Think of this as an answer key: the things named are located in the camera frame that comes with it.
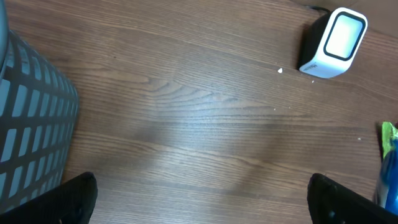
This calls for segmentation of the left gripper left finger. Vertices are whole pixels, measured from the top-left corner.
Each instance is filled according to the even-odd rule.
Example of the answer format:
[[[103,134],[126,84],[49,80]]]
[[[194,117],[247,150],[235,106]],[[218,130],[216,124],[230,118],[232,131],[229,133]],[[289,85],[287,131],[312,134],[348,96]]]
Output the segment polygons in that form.
[[[84,172],[1,215],[1,224],[89,223],[98,196],[93,173]]]

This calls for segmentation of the green snack bag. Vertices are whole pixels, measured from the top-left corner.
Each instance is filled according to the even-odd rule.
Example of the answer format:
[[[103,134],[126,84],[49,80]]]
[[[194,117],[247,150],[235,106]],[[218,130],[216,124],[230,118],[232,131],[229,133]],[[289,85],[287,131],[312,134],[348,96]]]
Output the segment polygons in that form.
[[[382,158],[384,159],[390,151],[397,150],[397,128],[391,123],[382,123]]]

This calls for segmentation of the blue snack bar wrapper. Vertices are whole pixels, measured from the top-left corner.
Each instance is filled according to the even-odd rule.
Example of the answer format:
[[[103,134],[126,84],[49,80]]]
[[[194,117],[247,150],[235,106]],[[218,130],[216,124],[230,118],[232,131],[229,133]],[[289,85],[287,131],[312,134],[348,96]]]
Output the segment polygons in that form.
[[[392,145],[396,148],[382,160],[374,203],[397,215],[397,140],[393,140]]]

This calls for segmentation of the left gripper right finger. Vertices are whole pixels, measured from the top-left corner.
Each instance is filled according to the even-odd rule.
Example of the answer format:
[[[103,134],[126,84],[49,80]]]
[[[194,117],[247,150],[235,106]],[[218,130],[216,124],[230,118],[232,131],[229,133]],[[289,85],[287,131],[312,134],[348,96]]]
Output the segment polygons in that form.
[[[397,224],[397,215],[319,173],[310,178],[307,202],[313,224]]]

